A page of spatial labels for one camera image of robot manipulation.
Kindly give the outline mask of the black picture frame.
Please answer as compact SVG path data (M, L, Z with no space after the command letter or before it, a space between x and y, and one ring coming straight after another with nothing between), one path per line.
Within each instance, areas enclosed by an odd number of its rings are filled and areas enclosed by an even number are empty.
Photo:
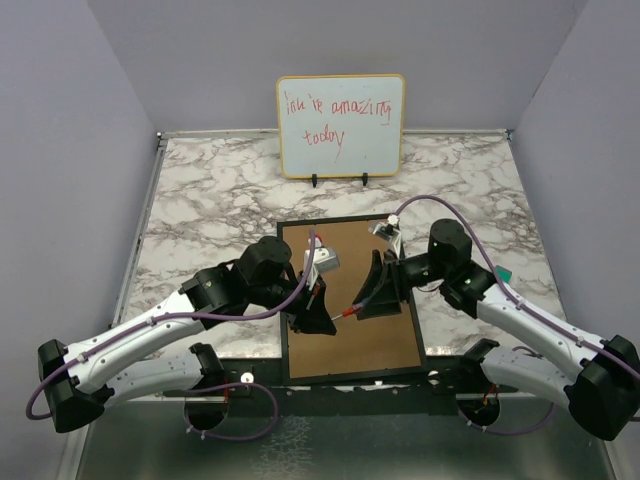
M334 317L352 306L365 283L372 252L383 252L387 243L369 232L383 215L334 217L279 222L277 235L292 250L291 263L303 269L308 233L314 230L325 246L337 253L340 267L322 276L326 283L325 305ZM351 315L334 322L337 333L295 333L282 319L281 346L283 382L310 385L414 373L426 361L417 314L413 304L403 304L401 313L366 320Z

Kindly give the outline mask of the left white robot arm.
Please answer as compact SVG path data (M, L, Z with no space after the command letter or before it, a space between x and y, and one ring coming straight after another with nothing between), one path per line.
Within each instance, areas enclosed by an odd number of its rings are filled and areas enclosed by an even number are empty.
M226 322L249 321L246 309L260 306L261 318L285 313L296 331L334 335L325 306L323 273L339 266L335 251L313 235L295 272L286 242L265 236L242 255L197 271L165 300L134 319L69 345L52 339L37 350L40 385L34 398L49 408L43 419L68 433L98 419L118 403L157 392L191 390L206 395L225 380L210 346L196 344L177 357L151 354L183 338Z

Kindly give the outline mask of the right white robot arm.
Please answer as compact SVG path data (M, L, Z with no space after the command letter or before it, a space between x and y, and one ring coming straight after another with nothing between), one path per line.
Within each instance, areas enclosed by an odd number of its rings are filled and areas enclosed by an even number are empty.
M372 253L369 274L354 300L360 320L395 314L414 289L435 282L454 309L496 326L534 351L517 354L483 340L465 355L461 383L481 391L506 385L565 408L595 437L612 441L639 411L639 354L628 339L604 339L535 306L508 286L493 266L472 259L480 245L466 224L432 224L425 253L401 254L399 218L371 226L388 248Z

